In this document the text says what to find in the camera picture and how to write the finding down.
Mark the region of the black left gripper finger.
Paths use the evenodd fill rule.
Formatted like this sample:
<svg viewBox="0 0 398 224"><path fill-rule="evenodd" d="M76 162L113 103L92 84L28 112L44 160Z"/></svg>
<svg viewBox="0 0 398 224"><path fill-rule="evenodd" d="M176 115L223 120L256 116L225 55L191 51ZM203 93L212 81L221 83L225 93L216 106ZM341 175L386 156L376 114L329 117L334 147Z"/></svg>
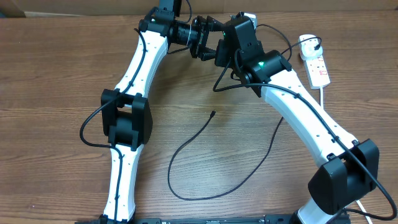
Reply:
<svg viewBox="0 0 398 224"><path fill-rule="evenodd" d="M206 18L206 25L205 25L205 30L207 32L219 32L223 30L224 24L221 23L220 21L217 21L211 16L207 16Z"/></svg>
<svg viewBox="0 0 398 224"><path fill-rule="evenodd" d="M210 49L208 47L204 47L199 50L198 57L202 61L214 59L216 57L216 50Z"/></svg>

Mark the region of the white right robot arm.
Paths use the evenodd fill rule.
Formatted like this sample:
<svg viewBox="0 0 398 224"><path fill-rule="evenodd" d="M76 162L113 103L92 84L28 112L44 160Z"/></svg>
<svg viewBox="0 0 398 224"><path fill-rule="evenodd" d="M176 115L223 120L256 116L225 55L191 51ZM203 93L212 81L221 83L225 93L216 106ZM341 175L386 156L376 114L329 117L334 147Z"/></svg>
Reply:
<svg viewBox="0 0 398 224"><path fill-rule="evenodd" d="M339 126L302 86L281 53L265 53L248 16L222 26L216 65L232 68L241 87L273 106L304 142L318 170L308 183L310 200L294 215L296 223L329 223L347 206L378 186L379 149L359 142Z"/></svg>

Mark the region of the white power strip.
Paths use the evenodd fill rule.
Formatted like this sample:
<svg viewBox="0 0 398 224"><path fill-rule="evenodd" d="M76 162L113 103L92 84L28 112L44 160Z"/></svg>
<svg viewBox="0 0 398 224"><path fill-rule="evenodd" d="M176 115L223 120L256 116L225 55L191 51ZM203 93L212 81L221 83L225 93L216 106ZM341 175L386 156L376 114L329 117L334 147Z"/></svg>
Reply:
<svg viewBox="0 0 398 224"><path fill-rule="evenodd" d="M323 56L304 61L311 89L321 89L331 83Z"/></svg>

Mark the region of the white USB wall charger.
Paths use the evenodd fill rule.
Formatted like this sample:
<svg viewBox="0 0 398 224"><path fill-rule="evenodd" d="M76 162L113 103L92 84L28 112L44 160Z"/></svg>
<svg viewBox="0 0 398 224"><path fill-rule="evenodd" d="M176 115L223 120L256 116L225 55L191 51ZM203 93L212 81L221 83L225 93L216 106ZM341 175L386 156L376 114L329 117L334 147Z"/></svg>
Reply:
<svg viewBox="0 0 398 224"><path fill-rule="evenodd" d="M313 60L323 55L322 39L313 34L303 34L298 38L300 56L304 61Z"/></svg>

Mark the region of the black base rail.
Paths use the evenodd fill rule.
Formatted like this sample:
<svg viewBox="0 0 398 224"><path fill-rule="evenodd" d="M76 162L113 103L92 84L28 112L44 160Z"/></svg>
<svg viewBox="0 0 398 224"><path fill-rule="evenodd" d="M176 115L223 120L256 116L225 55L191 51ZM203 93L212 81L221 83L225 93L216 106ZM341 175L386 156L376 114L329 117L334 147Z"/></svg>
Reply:
<svg viewBox="0 0 398 224"><path fill-rule="evenodd" d="M245 218L191 218L191 219L173 219L164 220L160 218L141 218L130 221L117 221L116 223L126 224L289 224L298 223L293 215L265 215L263 217L245 217ZM112 224L113 220L108 219L106 215L101 215L96 220L75 222L76 224ZM330 223L336 224L350 224L351 220L347 213L340 215L338 218L332 220Z"/></svg>

